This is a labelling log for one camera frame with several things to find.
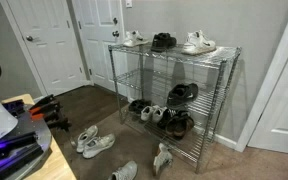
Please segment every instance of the light switch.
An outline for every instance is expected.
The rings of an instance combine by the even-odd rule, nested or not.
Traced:
[[[126,7],[131,8],[132,7],[132,0],[125,0]]]

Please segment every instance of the brown carpet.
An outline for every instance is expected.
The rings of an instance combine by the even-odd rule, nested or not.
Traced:
[[[83,116],[77,112],[84,111],[80,109],[90,109],[86,106],[72,106],[71,108],[75,110],[68,109],[67,114],[79,118]],[[166,167],[159,177],[153,177],[152,163],[158,142],[126,125],[120,125],[117,112],[102,121],[93,121],[91,117],[89,118],[85,118],[84,123],[80,122],[83,129],[98,122],[99,136],[109,133],[114,133],[116,136],[115,144],[111,149],[103,151],[92,159],[87,160],[81,154],[77,154],[68,140],[63,139],[62,132],[54,134],[77,179],[108,179],[113,171],[130,160],[138,164],[136,180],[288,179],[288,154],[255,148],[246,148],[243,153],[239,153],[218,143],[214,144],[203,173],[195,174],[191,165],[174,156],[172,167]]]

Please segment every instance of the wooden table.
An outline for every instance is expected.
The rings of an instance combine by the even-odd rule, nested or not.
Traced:
[[[3,103],[22,99],[25,104],[34,104],[34,101],[29,94],[24,94],[21,96],[13,97],[10,99],[6,99],[2,101]],[[30,176],[25,179],[29,180],[44,180],[44,179],[73,179],[75,180],[75,176],[68,165],[66,159],[64,158],[60,148],[58,147],[55,139],[52,137],[52,142],[50,146],[50,155],[47,160],[44,162],[43,166],[33,172]]]

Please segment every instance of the white door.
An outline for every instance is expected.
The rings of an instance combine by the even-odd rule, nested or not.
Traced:
[[[288,153],[288,62],[248,145]]]
[[[123,39],[120,1],[73,0],[73,5],[92,80],[115,91],[108,45],[119,44]],[[114,62],[117,74],[125,72],[125,56],[114,53]],[[125,95],[124,87],[119,88]]]
[[[85,83],[66,0],[8,0],[48,94]]]

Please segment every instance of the door frame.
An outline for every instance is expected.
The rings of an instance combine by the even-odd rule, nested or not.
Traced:
[[[278,83],[285,65],[288,62],[288,23],[276,49],[271,65],[267,71],[261,89],[256,97],[252,110],[245,123],[235,150],[243,152],[256,129],[258,122]]]
[[[11,7],[9,6],[7,0],[0,0],[0,3],[1,3],[2,8],[3,8],[3,10],[4,10],[5,14],[6,14],[6,17],[7,17],[8,21],[9,21],[9,23],[10,23],[12,29],[13,29],[13,32],[14,32],[15,37],[17,39],[17,42],[19,43],[19,45],[20,45],[20,47],[22,49],[24,57],[25,57],[25,59],[26,59],[26,61],[28,63],[28,66],[30,67],[30,69],[31,69],[31,71],[33,73],[33,76],[35,78],[35,81],[37,83],[37,86],[38,86],[39,90],[41,91],[42,96],[47,96],[48,94],[47,94],[46,88],[45,88],[45,86],[43,84],[42,78],[38,74],[38,70],[37,70],[37,68],[36,68],[36,66],[34,64],[33,58],[31,57],[31,54],[30,54],[30,52],[28,50],[28,47],[26,46],[26,44],[25,44],[25,42],[23,40],[22,33],[21,33],[20,28],[19,28],[19,26],[18,26],[18,24],[17,24],[17,22],[15,20],[15,17],[14,17],[14,15],[12,13]],[[87,80],[85,72],[84,72],[84,76],[85,76],[85,81],[83,82],[83,84],[84,85],[89,85],[90,81]]]
[[[79,24],[78,24],[78,22],[81,22],[82,21],[82,17],[81,17],[81,14],[80,14],[80,12],[78,12],[78,7],[77,7],[77,4],[76,4],[76,0],[71,0],[72,1],[72,4],[73,4],[73,10],[74,10],[74,14],[75,14],[75,19],[76,19],[76,23],[77,23],[77,29],[78,29],[78,32],[79,32],[79,36],[80,36],[80,39],[81,39],[81,41],[82,41],[82,48],[83,48],[83,52],[84,52],[84,56],[86,57],[86,50],[87,49],[84,49],[84,40],[83,40],[83,32],[82,32],[82,30],[79,28]],[[122,38],[122,39],[125,39],[125,29],[124,29],[124,16],[123,16],[123,3],[122,3],[122,0],[118,0],[118,5],[119,5],[119,8],[118,8],[118,13],[119,13],[119,15],[120,15],[120,19],[119,19],[119,22],[120,22],[120,30],[122,31],[122,33],[120,33],[120,37]],[[89,72],[89,75],[90,75],[90,77],[91,77],[91,85],[93,85],[94,86],[94,76],[93,76],[93,74],[94,74],[94,68],[95,67],[93,67],[93,63],[89,63],[89,62],[87,62],[87,60],[86,60],[86,64],[87,64],[87,66],[89,66],[89,67],[91,67],[91,70],[92,70],[92,74],[90,74]]]

